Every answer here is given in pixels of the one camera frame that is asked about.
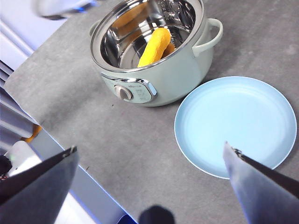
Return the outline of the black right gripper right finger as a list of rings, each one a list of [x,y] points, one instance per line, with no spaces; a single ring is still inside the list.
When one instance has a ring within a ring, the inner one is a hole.
[[[297,224],[299,182],[224,144],[230,183],[249,224]]]

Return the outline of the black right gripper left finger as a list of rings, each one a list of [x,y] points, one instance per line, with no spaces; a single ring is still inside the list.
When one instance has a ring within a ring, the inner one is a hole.
[[[53,224],[71,188],[79,155],[71,147],[0,184],[2,224]]]

